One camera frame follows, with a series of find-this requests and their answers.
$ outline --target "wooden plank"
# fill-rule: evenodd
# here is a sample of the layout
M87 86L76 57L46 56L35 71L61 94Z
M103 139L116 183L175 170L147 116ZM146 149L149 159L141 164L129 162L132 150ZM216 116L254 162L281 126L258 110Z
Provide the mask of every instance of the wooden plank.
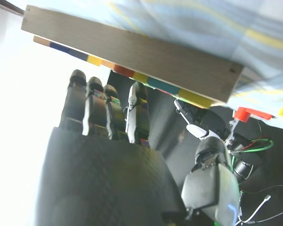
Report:
M226 102L242 66L195 49L27 6L22 29L133 71Z

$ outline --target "multicolored strip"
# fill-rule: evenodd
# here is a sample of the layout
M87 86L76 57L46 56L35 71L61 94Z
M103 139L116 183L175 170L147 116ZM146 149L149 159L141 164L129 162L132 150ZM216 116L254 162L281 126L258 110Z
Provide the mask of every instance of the multicolored strip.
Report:
M187 91L185 89L181 89L177 86L165 83L163 81L154 79L152 77L149 77L147 75L141 74L139 72L135 72L132 71L128 68L122 67L120 65L116 65L112 62L106 61L106 60L102 60L100 58L82 53L80 51L74 50L72 48L57 44L55 42L34 36L33 41L39 44L42 44L44 46L48 46L54 49L57 49L59 51L62 51L64 53L68 53L70 55L72 55L73 57L79 58L83 61L87 61L93 65L104 65L110 69L112 69L113 71L115 71L116 73L119 73L121 75L124 75L126 77L132 78L136 81L139 81L141 83L143 83L146 86L155 88L155 89L159 89L162 92L165 92L169 95L174 96L175 98L178 98L184 102L187 102L189 104L201 107L201 108L209 108L211 107L211 105L213 104L213 100L197 95L193 92Z

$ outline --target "dark floor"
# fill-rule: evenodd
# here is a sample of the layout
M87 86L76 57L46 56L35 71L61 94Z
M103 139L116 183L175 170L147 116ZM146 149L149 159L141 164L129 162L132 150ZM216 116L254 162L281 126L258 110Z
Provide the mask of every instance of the dark floor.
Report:
M112 73L108 83L117 89L122 107L126 107L129 89L134 81ZM181 190L186 174L194 165L194 154L200 141L186 130L186 122L176 113L173 102L172 96L158 90L148 89L149 143L151 148L163 154ZM212 111L219 114L225 121L232 119L232 110L229 108L213 107ZM235 131L248 139L268 135L275 144L266 151L263 164L247 181L240 184L240 189L255 192L268 186L283 185L283 129L270 127L263 122L250 119L247 123L240 122ZM283 188L267 190L259 194L244 194L241 202L243 220L253 213L267 194L272 195L271 199L260 209L253 220L266 219L283 211ZM255 225L283 226L283 215Z

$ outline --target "back of robotic hand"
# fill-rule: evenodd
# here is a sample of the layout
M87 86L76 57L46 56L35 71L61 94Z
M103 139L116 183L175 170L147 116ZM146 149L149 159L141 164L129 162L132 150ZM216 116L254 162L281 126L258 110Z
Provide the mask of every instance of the back of robotic hand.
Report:
M181 197L162 155L149 148L141 83L132 85L128 105L125 119L112 86L73 72L48 144L34 225L204 225L202 213L211 218L205 225L232 225L238 186L223 142L201 143Z

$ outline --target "red clamp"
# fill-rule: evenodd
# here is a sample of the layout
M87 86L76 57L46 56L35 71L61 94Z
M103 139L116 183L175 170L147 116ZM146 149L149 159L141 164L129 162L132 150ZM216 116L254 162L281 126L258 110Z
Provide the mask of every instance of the red clamp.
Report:
M251 114L266 120L270 120L273 117L271 114L256 111L251 108L239 107L234 115L234 118L243 122L247 122Z

